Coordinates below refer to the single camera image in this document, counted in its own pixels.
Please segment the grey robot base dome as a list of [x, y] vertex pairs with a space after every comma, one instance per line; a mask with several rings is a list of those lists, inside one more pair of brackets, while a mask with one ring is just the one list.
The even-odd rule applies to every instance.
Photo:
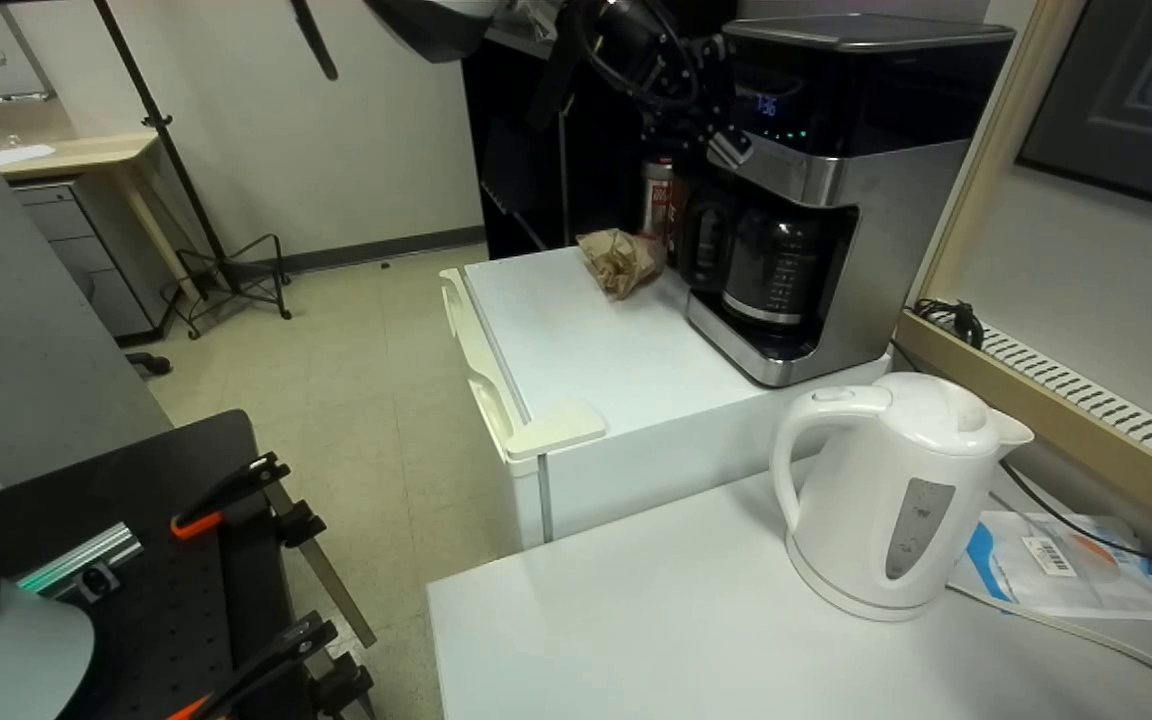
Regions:
[[92, 621], [54, 599], [0, 594], [0, 720], [58, 720], [95, 654]]

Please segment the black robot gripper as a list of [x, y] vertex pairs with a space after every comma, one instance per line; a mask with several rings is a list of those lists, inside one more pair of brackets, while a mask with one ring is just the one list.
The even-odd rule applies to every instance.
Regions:
[[701, 145], [702, 45], [680, 32], [665, 0], [570, 0], [568, 41], [577, 59], [638, 112], [649, 145]]

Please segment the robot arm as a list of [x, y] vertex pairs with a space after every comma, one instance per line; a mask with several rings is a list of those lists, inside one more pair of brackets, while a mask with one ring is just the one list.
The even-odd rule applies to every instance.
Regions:
[[580, 72], [649, 112], [687, 112], [702, 95], [701, 52], [680, 35], [665, 0], [560, 0], [534, 17], [532, 0], [364, 0], [374, 18], [428, 63], [466, 59], [493, 29], [526, 18], [547, 59], [526, 124], [547, 128], [570, 98]]

